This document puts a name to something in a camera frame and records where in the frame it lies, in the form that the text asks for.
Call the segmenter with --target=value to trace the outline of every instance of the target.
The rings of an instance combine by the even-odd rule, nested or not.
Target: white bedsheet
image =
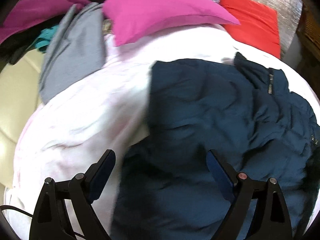
[[[108,58],[104,68],[41,105],[25,126],[14,157],[13,189],[6,191],[5,204],[33,213],[46,177],[71,179],[112,149],[116,167],[92,205],[109,232],[122,158],[129,145],[148,134],[143,118],[150,69],[156,60],[199,58],[227,63],[239,51],[248,60],[282,69],[289,89],[310,103],[320,121],[319,101],[302,77],[277,58],[234,41],[220,25],[171,28],[118,48],[113,46],[113,35],[107,35],[105,41]],[[74,230],[81,233],[70,201],[67,209]],[[21,239],[28,240],[31,220],[13,211],[5,215]]]

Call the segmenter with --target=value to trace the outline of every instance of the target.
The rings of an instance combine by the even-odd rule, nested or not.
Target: zipper pull
[[[268,94],[272,94],[273,77],[273,74],[269,74]]]
[[[318,145],[318,140],[317,139],[315,139],[315,137],[314,137],[314,135],[313,134],[311,134],[311,140],[312,140],[312,142],[313,142],[313,144],[314,145]]]

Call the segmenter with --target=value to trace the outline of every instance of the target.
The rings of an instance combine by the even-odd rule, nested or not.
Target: purple cloth
[[[15,33],[65,14],[73,4],[80,11],[89,0],[20,0],[0,26],[0,44]]]

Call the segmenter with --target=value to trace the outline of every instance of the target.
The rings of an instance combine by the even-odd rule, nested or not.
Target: pink pillow
[[[170,27],[240,24],[211,0],[105,0],[103,12],[113,22],[116,46]]]

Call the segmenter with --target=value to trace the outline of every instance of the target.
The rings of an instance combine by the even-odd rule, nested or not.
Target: black cloth
[[[314,112],[289,92],[282,70],[266,69],[239,53],[234,64],[155,63],[150,135],[124,157],[112,239],[211,239],[230,203],[206,166],[210,149],[252,179],[275,177],[293,231],[302,221],[305,228],[319,185],[316,172],[312,183],[306,182],[306,165],[316,169],[313,153],[320,139]],[[253,212],[254,203],[239,239]]]
[[[0,44],[0,59],[12,65],[16,64],[27,52],[29,46],[40,35],[41,31],[57,25],[63,15],[53,17],[23,32],[16,33]]]

